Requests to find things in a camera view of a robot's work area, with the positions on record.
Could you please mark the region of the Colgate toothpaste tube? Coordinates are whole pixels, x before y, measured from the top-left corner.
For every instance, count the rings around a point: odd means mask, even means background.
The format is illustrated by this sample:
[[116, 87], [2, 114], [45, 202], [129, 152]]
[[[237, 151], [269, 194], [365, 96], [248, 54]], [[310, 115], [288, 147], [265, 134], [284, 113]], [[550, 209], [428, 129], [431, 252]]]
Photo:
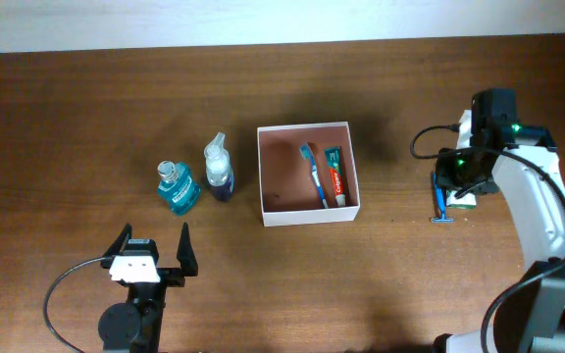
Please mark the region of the Colgate toothpaste tube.
[[338, 207], [345, 207], [345, 193], [343, 191], [343, 182], [340, 168], [340, 148], [330, 147], [325, 150], [325, 156], [329, 171], [332, 178], [334, 188], [334, 199]]

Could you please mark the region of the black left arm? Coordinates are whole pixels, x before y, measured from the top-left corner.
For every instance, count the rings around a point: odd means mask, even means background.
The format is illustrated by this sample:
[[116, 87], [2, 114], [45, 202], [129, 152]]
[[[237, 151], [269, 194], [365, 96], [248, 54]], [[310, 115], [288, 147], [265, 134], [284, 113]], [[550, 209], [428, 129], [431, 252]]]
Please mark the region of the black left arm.
[[187, 224], [181, 228], [176, 258], [177, 267], [160, 267], [156, 242], [133, 238], [131, 225], [125, 225], [100, 261], [111, 280], [128, 290], [127, 299], [110, 306], [99, 319], [105, 352], [159, 350], [166, 291], [183, 287], [188, 277], [198, 275]]

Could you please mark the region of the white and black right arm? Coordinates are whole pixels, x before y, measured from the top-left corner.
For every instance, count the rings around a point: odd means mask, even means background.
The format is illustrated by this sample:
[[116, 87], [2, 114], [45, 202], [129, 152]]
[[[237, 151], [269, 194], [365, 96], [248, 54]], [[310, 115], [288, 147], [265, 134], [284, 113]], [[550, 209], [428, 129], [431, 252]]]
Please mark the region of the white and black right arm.
[[516, 94], [504, 88], [474, 94], [457, 132], [456, 148], [439, 151], [437, 202], [501, 193], [526, 272], [490, 304], [479, 330], [440, 335], [433, 349], [565, 352], [565, 186], [557, 145], [547, 128], [520, 122]]

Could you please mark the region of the blue and white toothbrush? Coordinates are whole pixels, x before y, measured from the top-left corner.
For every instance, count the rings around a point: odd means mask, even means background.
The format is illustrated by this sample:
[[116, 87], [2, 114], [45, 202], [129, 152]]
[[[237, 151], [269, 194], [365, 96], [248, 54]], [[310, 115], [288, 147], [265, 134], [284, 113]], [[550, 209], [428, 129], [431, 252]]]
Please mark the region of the blue and white toothbrush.
[[308, 143], [305, 143], [305, 144], [302, 144], [299, 147], [299, 150], [300, 150], [302, 158], [310, 163], [311, 178], [313, 179], [313, 182], [315, 184], [317, 192], [320, 196], [320, 200], [321, 200], [321, 203], [323, 205], [323, 208], [328, 209], [329, 205], [328, 205], [328, 202], [327, 202], [326, 194], [324, 192], [324, 188], [323, 188], [322, 183], [321, 183], [320, 178], [319, 178], [318, 166], [317, 166], [317, 162], [316, 162], [315, 156], [313, 154], [312, 148]]

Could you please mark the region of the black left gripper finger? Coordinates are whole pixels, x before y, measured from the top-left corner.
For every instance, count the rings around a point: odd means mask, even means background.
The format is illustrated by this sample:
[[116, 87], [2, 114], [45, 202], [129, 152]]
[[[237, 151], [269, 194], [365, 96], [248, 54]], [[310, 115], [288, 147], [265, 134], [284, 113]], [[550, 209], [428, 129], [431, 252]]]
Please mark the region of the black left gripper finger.
[[191, 244], [188, 223], [184, 223], [181, 228], [177, 260], [180, 263], [180, 270], [184, 277], [198, 276], [198, 263]]
[[131, 239], [132, 227], [130, 224], [125, 224], [124, 228], [115, 239], [115, 241], [104, 252], [104, 257], [117, 256], [124, 248], [125, 244]]

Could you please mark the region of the blue Gillette razor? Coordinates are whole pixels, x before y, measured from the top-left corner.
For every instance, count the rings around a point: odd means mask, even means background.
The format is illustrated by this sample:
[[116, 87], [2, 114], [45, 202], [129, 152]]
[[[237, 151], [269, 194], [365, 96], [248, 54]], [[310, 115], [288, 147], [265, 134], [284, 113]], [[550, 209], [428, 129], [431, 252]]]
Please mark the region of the blue Gillette razor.
[[437, 184], [437, 174], [432, 173], [432, 186], [435, 196], [437, 215], [431, 218], [434, 224], [452, 224], [454, 220], [446, 215], [446, 204], [442, 189]]

